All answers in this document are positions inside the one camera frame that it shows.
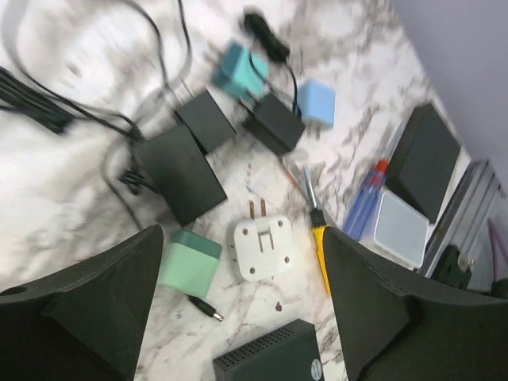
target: black power adapter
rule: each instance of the black power adapter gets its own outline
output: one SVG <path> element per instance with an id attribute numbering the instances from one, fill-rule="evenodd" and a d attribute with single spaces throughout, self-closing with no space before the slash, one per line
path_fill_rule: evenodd
<path id="1" fill-rule="evenodd" d="M 188 225 L 227 199 L 184 124 L 136 142 L 133 153 L 140 169 L 146 172 L 181 226 Z"/>
<path id="2" fill-rule="evenodd" d="M 211 153 L 236 135 L 207 90 L 178 107 L 175 115 L 188 127 L 203 155 Z"/>
<path id="3" fill-rule="evenodd" d="M 277 156 L 291 152 L 305 130 L 298 116 L 273 93 L 254 105 L 243 126 Z"/>

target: white marble countertop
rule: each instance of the white marble countertop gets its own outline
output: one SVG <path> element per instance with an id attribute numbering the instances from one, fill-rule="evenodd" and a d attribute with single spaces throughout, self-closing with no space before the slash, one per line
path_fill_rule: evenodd
<path id="1" fill-rule="evenodd" d="M 6 1 L 1 3 L 0 10 Z M 176 1 L 139 3 L 162 30 L 171 77 L 184 57 Z M 298 81 L 318 79 L 337 90 L 333 130 L 320 140 L 306 134 L 296 153 L 310 166 L 317 196 L 341 225 L 359 180 L 383 154 L 394 128 L 418 103 L 439 102 L 388 2 L 256 0 L 255 4 L 291 45 Z M 212 54 L 207 43 L 222 48 L 231 37 L 249 42 L 238 20 L 250 2 L 184 0 L 184 5 L 194 44 L 187 84 L 198 90 L 209 82 L 212 68 L 205 58 Z M 139 15 L 115 1 L 32 2 L 21 29 L 20 51 L 30 71 L 52 89 L 127 114 L 160 81 L 151 30 Z M 12 68 L 3 50 L 0 63 Z M 286 73 L 272 78 L 291 91 Z M 186 97 L 183 88 L 177 92 Z M 213 94 L 231 121 L 242 118 L 231 100 L 217 91 Z M 164 129 L 171 123 L 170 109 L 171 105 L 163 108 L 143 131 L 150 135 Z M 0 124 L 0 288 L 50 274 L 136 232 L 99 174 L 114 133 L 78 122 L 62 138 L 28 119 L 6 114 L 0 114 Z M 229 200 L 199 218 L 194 227 L 224 246 L 207 300 L 225 320 L 218 324 L 205 318 L 180 293 L 158 288 L 136 380 L 212 380 L 215 356 L 295 318 L 315 324 L 326 379 L 346 379 L 305 200 L 286 181 L 275 157 L 242 128 L 238 132 L 235 141 L 209 158 Z M 117 174 L 124 162 L 120 152 L 110 174 Z M 467 162 L 462 154 L 451 188 Z M 119 189 L 144 226 L 159 221 L 167 231 L 172 229 L 159 197 L 147 191 L 134 197 Z M 290 218 L 298 260 L 291 271 L 273 280 L 246 283 L 230 270 L 225 229 L 247 217 L 248 200 L 258 202 L 259 197 L 267 200 L 268 213 Z"/>

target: white plug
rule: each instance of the white plug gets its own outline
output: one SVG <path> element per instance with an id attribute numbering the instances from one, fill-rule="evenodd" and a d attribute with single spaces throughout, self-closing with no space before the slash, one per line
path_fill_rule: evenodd
<path id="1" fill-rule="evenodd" d="M 293 266 L 296 259 L 291 223 L 282 215 L 267 217 L 261 200 L 261 217 L 256 218 L 250 202 L 251 218 L 239 221 L 229 232 L 233 271 L 249 282 L 270 278 Z"/>

